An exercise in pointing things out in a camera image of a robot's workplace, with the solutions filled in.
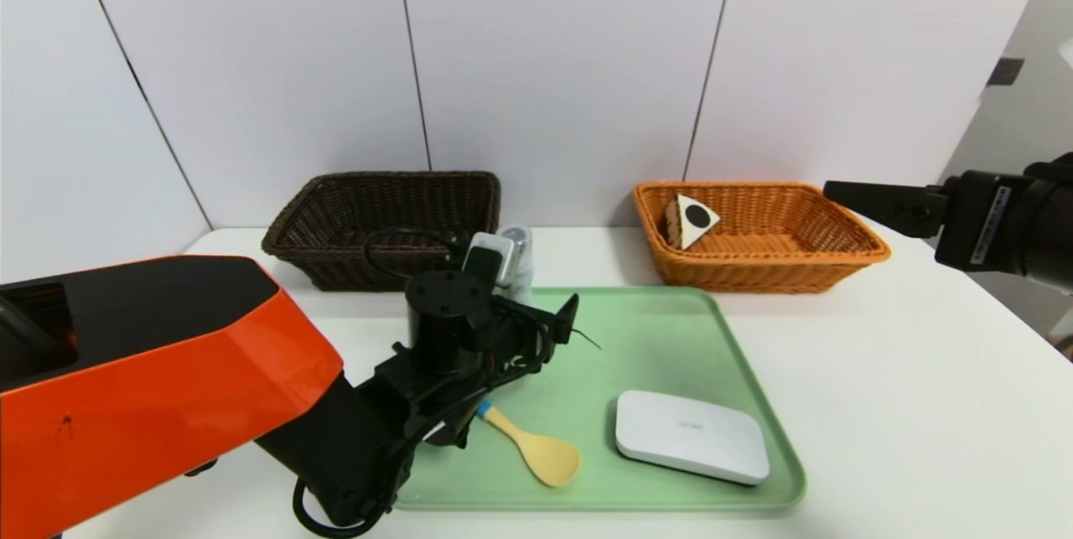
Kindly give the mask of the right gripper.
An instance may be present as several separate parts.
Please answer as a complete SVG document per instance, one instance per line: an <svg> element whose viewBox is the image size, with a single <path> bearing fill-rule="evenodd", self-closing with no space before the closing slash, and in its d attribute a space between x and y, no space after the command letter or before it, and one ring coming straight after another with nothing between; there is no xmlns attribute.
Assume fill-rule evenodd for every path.
<svg viewBox="0 0 1073 539"><path fill-rule="evenodd" d="M966 171L939 186L827 181L825 198L912 238L939 235L935 259L958 271L997 272L1069 293L1069 169L1019 175Z"/></svg>

